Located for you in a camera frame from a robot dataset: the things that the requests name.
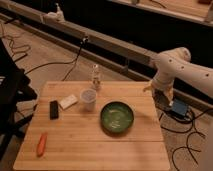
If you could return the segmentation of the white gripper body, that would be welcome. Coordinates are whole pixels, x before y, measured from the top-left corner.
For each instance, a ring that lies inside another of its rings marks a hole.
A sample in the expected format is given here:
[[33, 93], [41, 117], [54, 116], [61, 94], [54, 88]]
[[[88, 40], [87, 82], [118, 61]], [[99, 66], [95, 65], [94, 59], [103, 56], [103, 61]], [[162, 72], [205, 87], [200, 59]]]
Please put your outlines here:
[[169, 92], [173, 88], [174, 79], [166, 75], [155, 75], [152, 79], [152, 86], [160, 91]]

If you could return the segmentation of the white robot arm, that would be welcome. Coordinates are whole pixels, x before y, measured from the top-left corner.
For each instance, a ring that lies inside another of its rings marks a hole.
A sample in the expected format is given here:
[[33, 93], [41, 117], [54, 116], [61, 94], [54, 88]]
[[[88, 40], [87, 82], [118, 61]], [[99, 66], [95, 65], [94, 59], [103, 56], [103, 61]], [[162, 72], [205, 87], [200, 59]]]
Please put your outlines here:
[[158, 53], [152, 58], [157, 72], [143, 90], [150, 90], [152, 94], [161, 91], [171, 103], [174, 81], [178, 78], [205, 94], [209, 103], [213, 103], [213, 69], [193, 64], [190, 60], [191, 53], [185, 47]]

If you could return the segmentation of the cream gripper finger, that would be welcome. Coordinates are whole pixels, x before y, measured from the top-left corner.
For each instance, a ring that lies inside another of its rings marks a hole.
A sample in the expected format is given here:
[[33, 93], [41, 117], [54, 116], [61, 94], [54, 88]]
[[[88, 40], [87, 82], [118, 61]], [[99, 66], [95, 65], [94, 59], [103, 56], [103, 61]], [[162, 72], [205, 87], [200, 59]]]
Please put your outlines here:
[[152, 91], [152, 87], [151, 86], [147, 86], [143, 89], [144, 92], [146, 91]]
[[167, 98], [169, 100], [169, 106], [172, 106], [172, 104], [173, 104], [173, 97], [174, 97], [174, 93], [173, 93], [173, 89], [171, 89], [167, 93]]

